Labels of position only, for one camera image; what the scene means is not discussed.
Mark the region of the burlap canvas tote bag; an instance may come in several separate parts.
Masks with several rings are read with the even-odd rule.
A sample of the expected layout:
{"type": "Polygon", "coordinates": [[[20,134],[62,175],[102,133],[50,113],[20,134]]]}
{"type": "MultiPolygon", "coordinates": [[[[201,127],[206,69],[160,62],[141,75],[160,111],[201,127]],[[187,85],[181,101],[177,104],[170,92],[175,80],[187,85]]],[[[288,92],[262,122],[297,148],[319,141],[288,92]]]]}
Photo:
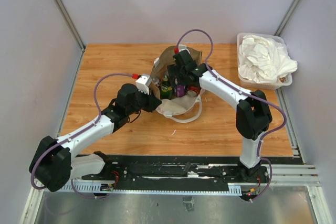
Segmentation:
{"type": "MultiPolygon", "coordinates": [[[[165,73],[167,73],[167,66],[174,63],[174,48],[175,46],[169,46],[157,57],[153,63],[153,68],[150,73],[152,78],[152,83],[150,88],[153,90],[157,98],[160,97],[160,86],[157,87],[153,83],[154,77],[159,77],[162,83],[162,78],[165,73]]],[[[161,99],[162,104],[156,108],[156,112],[163,115],[165,118],[171,119],[177,123],[190,123],[197,120],[202,112],[202,94],[205,92],[204,89],[201,89],[200,94],[197,97],[189,97],[187,94],[183,97],[176,97],[175,94],[172,95],[172,98],[161,99]],[[197,113],[187,119],[178,119],[180,115],[186,115],[194,110],[194,106],[198,104],[197,113]]]]}

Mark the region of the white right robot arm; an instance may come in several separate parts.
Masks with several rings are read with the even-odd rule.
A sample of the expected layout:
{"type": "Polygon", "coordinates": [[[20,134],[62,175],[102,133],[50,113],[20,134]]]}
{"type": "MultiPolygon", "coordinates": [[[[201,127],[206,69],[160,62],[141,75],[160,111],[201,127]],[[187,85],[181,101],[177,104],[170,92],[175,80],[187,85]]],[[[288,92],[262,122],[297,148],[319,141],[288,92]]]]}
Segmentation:
{"type": "Polygon", "coordinates": [[[242,151],[238,162],[238,177],[250,182],[261,166],[261,135],[265,133],[272,116],[269,106],[260,99],[265,94],[251,92],[234,83],[220,81],[220,75],[205,63],[198,65],[188,50],[174,49],[173,64],[167,67],[172,86],[195,86],[209,91],[227,102],[236,111],[236,129],[243,137],[242,151]]]}

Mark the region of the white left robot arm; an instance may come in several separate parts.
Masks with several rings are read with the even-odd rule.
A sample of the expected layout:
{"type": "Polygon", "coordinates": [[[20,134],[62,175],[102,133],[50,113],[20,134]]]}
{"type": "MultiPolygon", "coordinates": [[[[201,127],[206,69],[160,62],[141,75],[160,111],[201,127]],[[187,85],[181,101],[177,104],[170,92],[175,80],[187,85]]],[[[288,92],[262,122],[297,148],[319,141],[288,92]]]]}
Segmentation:
{"type": "Polygon", "coordinates": [[[117,97],[99,110],[94,120],[67,135],[58,138],[48,135],[40,141],[28,169],[31,185],[55,192],[67,181],[81,177],[84,168],[79,153],[83,149],[130,123],[132,114],[151,113],[161,103],[153,90],[144,93],[133,84],[122,85],[117,97]]]}

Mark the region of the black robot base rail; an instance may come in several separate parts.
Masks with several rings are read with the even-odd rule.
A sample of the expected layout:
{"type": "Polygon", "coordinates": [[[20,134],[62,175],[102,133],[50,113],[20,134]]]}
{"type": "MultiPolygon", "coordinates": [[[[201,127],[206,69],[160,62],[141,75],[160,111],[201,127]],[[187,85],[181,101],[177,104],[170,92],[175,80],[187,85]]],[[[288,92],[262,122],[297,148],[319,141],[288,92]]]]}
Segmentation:
{"type": "Polygon", "coordinates": [[[269,185],[271,168],[245,168],[221,157],[112,156],[98,174],[70,182],[78,193],[104,198],[111,193],[235,194],[254,198],[269,185]]]}

